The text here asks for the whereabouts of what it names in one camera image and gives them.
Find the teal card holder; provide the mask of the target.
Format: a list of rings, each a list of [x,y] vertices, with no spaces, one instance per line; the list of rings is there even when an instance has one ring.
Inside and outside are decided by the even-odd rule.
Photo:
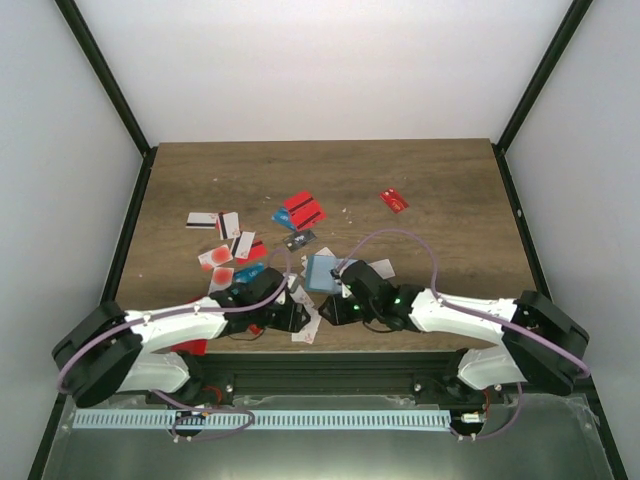
[[[314,293],[339,294],[342,286],[332,272],[340,263],[341,259],[334,256],[312,255],[307,262],[305,289]]]

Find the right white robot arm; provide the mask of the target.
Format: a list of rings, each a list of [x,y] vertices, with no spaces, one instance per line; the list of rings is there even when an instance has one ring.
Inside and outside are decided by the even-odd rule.
[[[326,293],[320,314],[334,326],[377,321],[384,332],[449,333],[488,343],[458,353],[445,376],[445,393],[458,403],[490,386],[521,382],[568,396],[589,375],[588,333],[536,291],[497,300],[444,295],[433,286],[394,285],[364,261],[332,257],[309,268],[306,286]]]

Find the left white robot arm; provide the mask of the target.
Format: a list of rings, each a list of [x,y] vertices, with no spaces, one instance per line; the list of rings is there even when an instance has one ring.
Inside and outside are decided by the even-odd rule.
[[[53,349],[58,390],[80,408],[116,394],[163,393],[184,404],[204,392],[195,354],[183,344],[230,337],[256,327],[296,334],[315,321],[310,297],[292,275],[268,267],[252,281],[182,305],[124,310],[100,304]]]

